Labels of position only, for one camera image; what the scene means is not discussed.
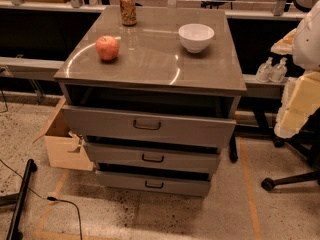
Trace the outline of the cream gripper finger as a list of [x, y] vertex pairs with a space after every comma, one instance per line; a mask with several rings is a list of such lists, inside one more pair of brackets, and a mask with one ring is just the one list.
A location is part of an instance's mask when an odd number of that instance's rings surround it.
[[289, 77], [281, 102], [274, 133], [288, 139], [296, 135], [320, 108], [320, 72], [307, 71], [299, 78]]
[[293, 53], [293, 43], [296, 29], [291, 30], [282, 39], [274, 43], [271, 52], [279, 55], [291, 55]]

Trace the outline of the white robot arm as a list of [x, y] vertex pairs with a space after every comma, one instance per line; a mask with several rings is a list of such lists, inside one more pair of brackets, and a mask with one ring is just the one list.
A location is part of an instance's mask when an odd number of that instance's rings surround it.
[[293, 63], [305, 70], [298, 79], [287, 81], [276, 117], [275, 134], [288, 139], [296, 135], [320, 108], [320, 1], [297, 28], [271, 47], [271, 51], [290, 54]]

